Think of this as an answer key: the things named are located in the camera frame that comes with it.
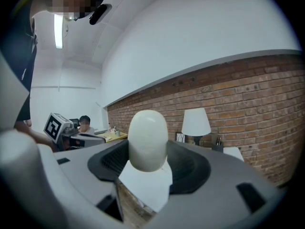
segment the lamp base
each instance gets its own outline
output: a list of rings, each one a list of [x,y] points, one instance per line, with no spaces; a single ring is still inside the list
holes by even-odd
[[[202,135],[200,135],[200,136],[194,136],[195,145],[199,146],[199,142],[200,142],[200,139],[201,139],[202,137],[203,137]]]

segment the wooden desk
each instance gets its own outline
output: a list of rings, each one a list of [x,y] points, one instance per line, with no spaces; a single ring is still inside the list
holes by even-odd
[[[106,141],[106,143],[108,143],[108,142],[111,142],[111,141],[114,141],[114,140],[119,140],[119,139],[127,138],[127,137],[128,137],[128,134],[126,134],[126,133],[124,133],[124,132],[121,132],[121,133],[120,133],[120,136],[116,136],[116,134],[112,134],[112,133],[105,132],[105,133],[102,133],[102,134],[98,134],[97,136],[101,136],[101,137],[111,137],[110,140]]]

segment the hand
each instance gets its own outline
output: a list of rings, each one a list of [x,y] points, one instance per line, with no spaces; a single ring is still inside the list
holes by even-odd
[[[23,121],[17,121],[15,123],[15,128],[17,129],[17,131],[23,132],[31,136],[36,143],[48,145],[53,152],[57,152],[56,145],[47,135],[33,131]]]
[[[24,122],[25,122],[25,124],[26,124],[28,127],[31,127],[31,126],[32,126],[32,121],[31,121],[31,120],[25,120]]]

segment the white lampshade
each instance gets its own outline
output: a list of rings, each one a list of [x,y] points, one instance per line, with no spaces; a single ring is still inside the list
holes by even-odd
[[[182,133],[190,136],[203,136],[211,133],[210,123],[204,108],[185,110]]]

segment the white ceiling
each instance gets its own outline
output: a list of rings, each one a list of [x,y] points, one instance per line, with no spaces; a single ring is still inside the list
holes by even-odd
[[[68,33],[64,31],[63,50],[55,47],[54,16],[48,12],[39,13],[35,16],[38,52],[101,68],[108,52],[130,22],[154,1],[104,0],[103,3],[112,5],[112,10],[103,23],[92,26],[89,18],[65,22],[64,29],[68,29]]]

